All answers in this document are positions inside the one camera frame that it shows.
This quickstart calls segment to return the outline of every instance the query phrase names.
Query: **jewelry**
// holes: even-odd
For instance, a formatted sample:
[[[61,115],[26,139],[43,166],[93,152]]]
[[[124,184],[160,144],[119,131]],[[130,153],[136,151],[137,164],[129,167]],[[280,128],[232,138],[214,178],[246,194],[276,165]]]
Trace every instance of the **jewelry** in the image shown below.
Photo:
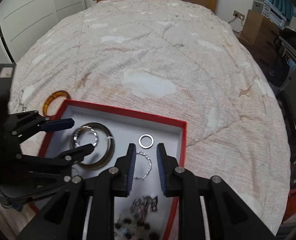
[[[135,199],[132,202],[130,206],[130,212],[136,220],[144,222],[147,216],[147,208],[145,208],[141,198]]]
[[[97,122],[89,122],[86,123],[80,127],[78,127],[72,134],[72,141],[71,141],[71,148],[74,149],[76,147],[76,141],[78,140],[78,136],[85,132],[86,130],[92,129],[92,131],[94,132],[95,135],[95,131],[94,129],[99,129],[102,130],[105,134],[106,134],[106,139],[108,140],[108,146],[107,146],[107,150],[106,153],[104,154],[104,156],[97,162],[95,163],[90,163],[90,164],[86,164],[86,163],[78,163],[79,166],[85,168],[85,169],[100,169],[103,166],[105,166],[111,159],[113,152],[115,150],[115,141],[113,139],[113,136],[110,132],[110,130],[104,126],[101,123],[97,123]]]
[[[149,146],[144,146],[144,145],[141,143],[141,140],[142,140],[142,138],[144,138],[144,137],[149,137],[149,138],[151,139],[151,144],[150,144]],[[150,147],[153,145],[153,137],[152,137],[150,134],[143,134],[143,135],[141,135],[140,138],[139,138],[139,145],[140,145],[142,148],[144,148],[144,149],[148,149],[148,148],[150,148]]]
[[[48,118],[50,118],[50,119],[52,119],[53,117],[55,117],[54,115],[52,115],[52,116],[47,115],[47,109],[48,109],[50,103],[51,103],[52,101],[54,101],[56,98],[58,98],[58,97],[66,97],[66,99],[71,99],[71,97],[70,97],[70,95],[69,95],[69,93],[68,93],[67,91],[60,90],[60,91],[56,91],[56,92],[54,92],[53,94],[51,94],[51,95],[46,99],[46,101],[45,101],[45,103],[44,103],[44,106],[43,106],[43,116],[44,116],[44,117],[48,117]]]
[[[22,98],[23,98],[23,94],[24,94],[24,90],[22,89],[21,91],[18,92],[17,94],[17,102],[19,104],[19,106],[22,107],[22,111],[26,112],[26,107],[24,106],[24,104],[21,102]]]
[[[76,147],[79,147],[79,146],[80,146],[80,145],[78,144],[78,142],[77,142],[77,138],[78,138],[80,135],[82,135],[82,134],[83,134],[85,131],[87,131],[87,130],[91,130],[91,131],[94,133],[94,136],[95,136],[95,142],[94,142],[93,146],[96,147],[97,142],[98,142],[98,135],[97,135],[96,131],[95,131],[94,129],[92,129],[91,127],[89,127],[89,126],[80,126],[79,128],[85,128],[86,130],[77,129],[77,130],[75,131],[75,134],[74,134],[73,140],[74,140],[74,142],[75,142]]]
[[[138,220],[139,223],[143,223],[148,214],[148,207],[150,205],[150,211],[156,212],[158,204],[158,196],[145,195],[143,198],[135,199],[131,206],[130,212],[132,216]]]
[[[146,174],[143,176],[143,177],[135,177],[135,179],[141,179],[141,180],[144,180],[144,178],[149,174],[149,172],[151,171],[151,159],[149,158],[149,156],[143,152],[137,152],[138,155],[141,155],[141,156],[144,156],[146,157],[146,159],[148,160],[148,163],[149,163],[149,167],[148,167],[148,170],[146,172]]]

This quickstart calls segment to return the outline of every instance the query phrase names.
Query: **metal washer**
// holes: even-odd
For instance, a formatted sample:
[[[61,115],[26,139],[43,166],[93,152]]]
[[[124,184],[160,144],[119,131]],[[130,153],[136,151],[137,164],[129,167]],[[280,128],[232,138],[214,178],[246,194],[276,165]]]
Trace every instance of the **metal washer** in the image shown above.
[[[149,138],[151,139],[151,144],[150,144],[149,146],[144,146],[144,145],[141,143],[141,140],[142,140],[142,138],[144,138],[144,137],[149,137]],[[152,137],[150,134],[143,134],[143,135],[141,135],[140,138],[139,138],[139,145],[140,145],[142,148],[144,148],[144,149],[148,149],[148,148],[150,148],[150,147],[153,145],[153,137]]]

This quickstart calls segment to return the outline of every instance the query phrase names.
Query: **amber bangle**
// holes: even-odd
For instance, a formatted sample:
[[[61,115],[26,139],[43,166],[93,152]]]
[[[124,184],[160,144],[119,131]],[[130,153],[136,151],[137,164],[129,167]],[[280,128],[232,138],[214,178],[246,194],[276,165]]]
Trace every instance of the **amber bangle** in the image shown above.
[[[43,116],[44,117],[49,117],[49,118],[54,117],[54,115],[51,115],[51,116],[47,115],[47,109],[48,109],[49,105],[51,104],[51,102],[54,101],[58,97],[66,97],[67,99],[71,99],[71,97],[67,91],[64,91],[64,90],[56,91],[51,96],[49,96],[44,103],[44,106],[43,106]]]

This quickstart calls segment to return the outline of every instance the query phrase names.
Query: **metal screw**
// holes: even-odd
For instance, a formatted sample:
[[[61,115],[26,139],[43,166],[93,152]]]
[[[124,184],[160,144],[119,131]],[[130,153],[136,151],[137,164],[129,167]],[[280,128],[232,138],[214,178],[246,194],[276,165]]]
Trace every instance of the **metal screw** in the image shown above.
[[[212,181],[213,181],[214,183],[220,183],[221,180],[222,180],[222,179],[221,179],[219,176],[213,176],[213,177],[212,177]]]
[[[119,169],[117,168],[117,167],[111,167],[111,168],[109,168],[109,170],[108,170],[111,174],[115,174],[115,173],[117,173],[118,171],[119,171]]]
[[[70,177],[70,176],[64,176],[64,182],[69,182],[69,181],[70,181],[70,179],[71,179],[71,177]]]
[[[183,173],[185,171],[185,168],[177,166],[174,168],[174,170],[176,171],[176,173]]]
[[[73,183],[77,184],[79,182],[81,182],[81,177],[80,176],[75,176],[72,178],[71,180]]]

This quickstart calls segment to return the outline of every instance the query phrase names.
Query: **wooden dresser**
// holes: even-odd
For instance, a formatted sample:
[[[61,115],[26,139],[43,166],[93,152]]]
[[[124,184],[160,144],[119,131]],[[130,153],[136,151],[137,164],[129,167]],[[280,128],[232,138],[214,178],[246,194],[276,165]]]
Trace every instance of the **wooden dresser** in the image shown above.
[[[275,61],[273,40],[278,36],[279,31],[278,26],[267,17],[249,10],[242,32],[236,34],[240,43],[248,49],[264,73]]]

